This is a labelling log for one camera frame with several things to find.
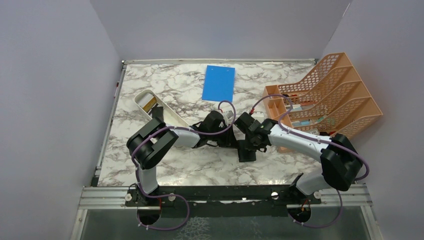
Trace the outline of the black leather card holder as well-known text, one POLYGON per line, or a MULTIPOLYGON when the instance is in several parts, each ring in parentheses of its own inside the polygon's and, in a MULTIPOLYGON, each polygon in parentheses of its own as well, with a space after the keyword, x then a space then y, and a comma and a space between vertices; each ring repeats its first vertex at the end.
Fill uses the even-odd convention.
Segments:
POLYGON ((237 141, 238 148, 238 160, 240 163, 245 162, 255 162, 256 158, 256 150, 257 148, 248 140, 238 140, 237 141))

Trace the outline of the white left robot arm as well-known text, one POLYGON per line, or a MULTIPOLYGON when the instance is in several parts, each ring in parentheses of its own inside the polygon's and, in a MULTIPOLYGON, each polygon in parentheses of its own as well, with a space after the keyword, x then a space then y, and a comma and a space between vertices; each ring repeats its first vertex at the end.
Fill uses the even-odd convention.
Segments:
POLYGON ((171 126, 154 117, 127 141, 131 160, 136 166, 137 186, 141 187, 138 199, 144 205, 157 200, 158 182, 156 166, 172 147, 192 149, 203 146, 237 149, 232 124, 233 111, 211 111, 203 121, 188 127, 171 126))

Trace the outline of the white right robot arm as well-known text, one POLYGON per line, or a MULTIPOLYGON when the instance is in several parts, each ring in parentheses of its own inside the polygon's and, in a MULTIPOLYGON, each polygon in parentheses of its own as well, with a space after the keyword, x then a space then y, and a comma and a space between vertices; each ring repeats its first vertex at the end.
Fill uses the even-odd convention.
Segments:
POLYGON ((321 169, 298 175, 289 186, 289 199, 296 204, 319 190, 333 188, 346 192, 363 166, 355 148, 343 134, 314 135, 269 118, 259 122, 246 112, 234 124, 245 135, 241 147, 249 152, 265 150, 268 146, 283 147, 321 164, 321 169))

